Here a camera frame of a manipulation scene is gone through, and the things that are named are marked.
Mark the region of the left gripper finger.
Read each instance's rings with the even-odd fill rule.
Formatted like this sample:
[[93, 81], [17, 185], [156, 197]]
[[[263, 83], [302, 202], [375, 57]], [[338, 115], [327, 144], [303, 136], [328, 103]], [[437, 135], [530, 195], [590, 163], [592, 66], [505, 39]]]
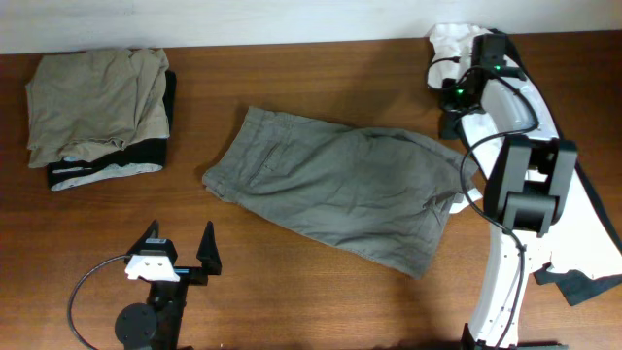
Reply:
[[201, 263], [201, 269], [206, 275], [221, 275], [222, 261], [218, 251], [214, 225], [209, 221], [204, 229], [196, 258]]
[[147, 240], [150, 238], [158, 238], [159, 235], [159, 222], [153, 220], [146, 231], [140, 236], [140, 238], [129, 248], [126, 252], [129, 256], [138, 254], [143, 247], [147, 244]]

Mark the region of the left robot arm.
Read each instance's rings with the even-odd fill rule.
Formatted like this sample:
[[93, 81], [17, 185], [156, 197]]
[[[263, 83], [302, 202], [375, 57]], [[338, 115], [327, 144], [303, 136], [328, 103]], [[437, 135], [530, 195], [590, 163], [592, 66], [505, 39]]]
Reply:
[[147, 299], [123, 309], [115, 323], [115, 335], [125, 349], [175, 349], [178, 345], [190, 286], [205, 286], [222, 273], [222, 262], [209, 222], [197, 249], [199, 266], [177, 266], [174, 243], [159, 236], [153, 221], [129, 248], [124, 259], [129, 280], [150, 285]]

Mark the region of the grey-green shorts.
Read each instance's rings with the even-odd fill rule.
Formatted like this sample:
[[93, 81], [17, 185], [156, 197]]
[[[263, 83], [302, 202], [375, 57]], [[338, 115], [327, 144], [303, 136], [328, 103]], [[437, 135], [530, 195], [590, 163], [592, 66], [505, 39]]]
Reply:
[[411, 131], [252, 107], [202, 182], [282, 228], [420, 279], [476, 170]]

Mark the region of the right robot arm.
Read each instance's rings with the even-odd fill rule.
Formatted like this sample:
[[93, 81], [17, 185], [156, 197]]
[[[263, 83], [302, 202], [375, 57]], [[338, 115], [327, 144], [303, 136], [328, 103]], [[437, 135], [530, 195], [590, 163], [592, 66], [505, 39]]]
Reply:
[[482, 163], [486, 146], [501, 142], [485, 174], [483, 204], [475, 209], [491, 225], [491, 251], [461, 346], [515, 349], [527, 279], [564, 213], [577, 149], [550, 130], [519, 68], [475, 65], [441, 90], [463, 113], [483, 111], [492, 117], [491, 134], [466, 142], [468, 157]]

